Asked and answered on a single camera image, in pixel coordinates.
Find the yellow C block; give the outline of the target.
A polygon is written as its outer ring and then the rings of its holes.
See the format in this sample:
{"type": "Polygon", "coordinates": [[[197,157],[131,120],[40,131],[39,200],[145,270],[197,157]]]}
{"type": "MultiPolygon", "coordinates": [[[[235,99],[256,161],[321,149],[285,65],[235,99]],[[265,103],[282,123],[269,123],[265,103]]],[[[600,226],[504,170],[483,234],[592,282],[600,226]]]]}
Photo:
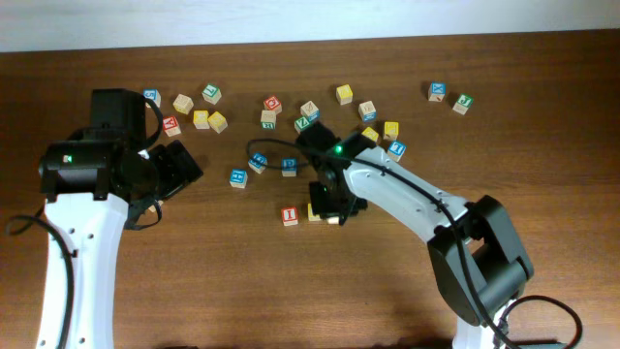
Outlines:
{"type": "Polygon", "coordinates": [[[321,216],[314,212],[313,206],[311,204],[307,205],[307,214],[308,214],[308,220],[310,222],[318,222],[322,220],[321,216]]]}

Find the red I block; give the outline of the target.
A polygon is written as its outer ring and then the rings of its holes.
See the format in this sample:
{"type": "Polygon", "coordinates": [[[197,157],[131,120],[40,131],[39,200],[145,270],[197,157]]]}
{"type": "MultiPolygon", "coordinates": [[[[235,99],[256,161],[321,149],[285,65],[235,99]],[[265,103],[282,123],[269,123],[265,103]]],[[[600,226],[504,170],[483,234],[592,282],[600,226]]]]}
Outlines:
{"type": "Polygon", "coordinates": [[[282,208],[281,215],[282,222],[285,227],[298,224],[298,212],[294,206],[282,208]]]}

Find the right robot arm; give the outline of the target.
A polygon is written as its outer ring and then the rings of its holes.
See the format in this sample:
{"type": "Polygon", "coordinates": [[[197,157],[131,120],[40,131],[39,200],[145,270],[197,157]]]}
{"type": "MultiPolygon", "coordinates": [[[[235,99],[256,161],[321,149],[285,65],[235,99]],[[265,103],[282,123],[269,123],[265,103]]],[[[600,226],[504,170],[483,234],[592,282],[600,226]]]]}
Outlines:
{"type": "Polygon", "coordinates": [[[440,294],[457,315],[453,347],[508,347],[501,315],[522,295],[534,267],[497,200],[469,202],[443,191],[360,133],[342,140],[317,122],[294,144],[318,175],[309,185],[316,215],[344,224],[374,204],[426,244],[440,294]]]}

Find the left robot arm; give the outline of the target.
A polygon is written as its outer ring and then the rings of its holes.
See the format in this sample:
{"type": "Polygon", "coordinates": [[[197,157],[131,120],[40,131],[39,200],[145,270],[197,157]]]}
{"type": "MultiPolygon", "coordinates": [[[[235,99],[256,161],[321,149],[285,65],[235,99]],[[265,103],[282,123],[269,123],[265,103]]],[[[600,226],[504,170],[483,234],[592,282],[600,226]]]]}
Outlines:
{"type": "Polygon", "coordinates": [[[122,233],[202,176],[181,142],[159,144],[159,105],[154,90],[95,89],[89,126],[40,161],[49,237],[40,348],[112,347],[122,233]]]}

